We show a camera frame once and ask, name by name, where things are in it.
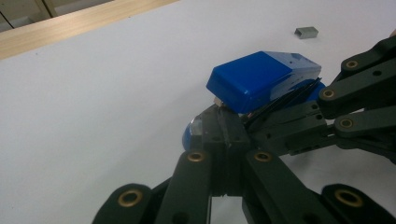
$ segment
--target wooden strip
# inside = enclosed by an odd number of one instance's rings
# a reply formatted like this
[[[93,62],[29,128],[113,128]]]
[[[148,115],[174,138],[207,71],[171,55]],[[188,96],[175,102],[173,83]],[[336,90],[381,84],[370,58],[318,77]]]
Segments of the wooden strip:
[[[178,0],[116,0],[0,33],[0,60]]]

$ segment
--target small metal block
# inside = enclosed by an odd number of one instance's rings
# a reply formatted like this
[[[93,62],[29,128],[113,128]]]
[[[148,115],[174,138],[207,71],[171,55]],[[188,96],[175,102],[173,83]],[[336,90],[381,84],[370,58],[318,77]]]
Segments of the small metal block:
[[[315,27],[301,27],[294,32],[300,39],[315,38],[318,35],[318,30]]]

